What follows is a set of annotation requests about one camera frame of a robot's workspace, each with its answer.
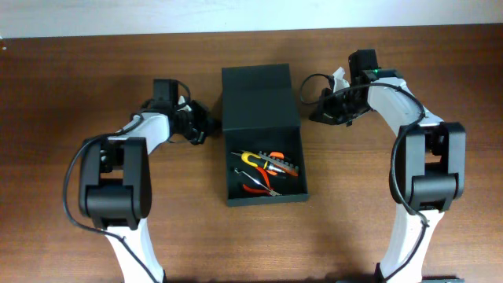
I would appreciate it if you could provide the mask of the black gift box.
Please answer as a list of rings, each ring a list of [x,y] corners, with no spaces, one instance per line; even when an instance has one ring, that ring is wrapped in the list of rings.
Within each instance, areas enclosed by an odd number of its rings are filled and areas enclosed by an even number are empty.
[[[309,198],[301,139],[301,119],[292,90],[288,64],[222,69],[222,131],[225,141],[227,205],[302,202]],[[284,153],[299,168],[297,177],[270,176],[278,193],[249,193],[261,189],[262,175],[233,153]]]

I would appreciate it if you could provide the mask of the yellow black screwdriver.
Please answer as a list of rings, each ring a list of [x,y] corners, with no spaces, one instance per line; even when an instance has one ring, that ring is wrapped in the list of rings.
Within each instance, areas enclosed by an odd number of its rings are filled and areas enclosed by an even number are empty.
[[[257,168],[262,168],[264,171],[271,175],[277,175],[277,174],[284,174],[285,170],[278,167],[277,165],[274,165],[268,160],[265,160],[261,156],[255,153],[250,153],[250,152],[242,152],[240,155],[240,158],[243,162],[245,162],[247,165],[250,165],[252,167],[257,167]]]

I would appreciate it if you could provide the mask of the orange black needle-nose pliers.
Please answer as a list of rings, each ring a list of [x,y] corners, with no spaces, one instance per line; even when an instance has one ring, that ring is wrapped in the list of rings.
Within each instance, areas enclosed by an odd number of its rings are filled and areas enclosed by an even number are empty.
[[[233,153],[233,155],[238,156],[245,164],[255,168],[262,168],[266,173],[274,177],[297,176],[299,172],[299,168],[293,165],[284,153],[264,153],[262,151],[253,153],[242,150],[240,153]]]

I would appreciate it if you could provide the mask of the orange socket bit rail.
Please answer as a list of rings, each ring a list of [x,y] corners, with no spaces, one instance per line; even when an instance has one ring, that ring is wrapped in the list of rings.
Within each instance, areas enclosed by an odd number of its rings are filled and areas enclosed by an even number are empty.
[[[285,173],[295,177],[299,175],[298,167],[291,164],[284,153],[271,152],[269,154],[260,153],[259,155],[274,166],[279,167]]]

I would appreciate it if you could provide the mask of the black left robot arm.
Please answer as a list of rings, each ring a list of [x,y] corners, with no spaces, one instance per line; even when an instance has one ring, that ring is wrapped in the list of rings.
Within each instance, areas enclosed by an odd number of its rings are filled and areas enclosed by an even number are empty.
[[[105,236],[125,282],[165,282],[149,235],[152,208],[149,155],[173,136],[201,145],[219,122],[177,79],[154,79],[153,94],[130,122],[116,132],[86,139],[75,154],[79,171],[79,211],[90,226],[73,225]]]

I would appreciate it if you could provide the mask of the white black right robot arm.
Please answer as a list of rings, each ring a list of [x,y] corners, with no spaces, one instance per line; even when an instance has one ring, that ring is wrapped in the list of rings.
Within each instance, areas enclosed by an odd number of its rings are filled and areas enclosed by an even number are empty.
[[[440,220],[464,192],[466,131],[431,113],[395,69],[378,65],[376,51],[357,50],[328,76],[310,120],[351,125],[367,112],[381,115],[395,134],[389,187],[396,214],[387,251],[374,282],[422,282],[424,258]]]

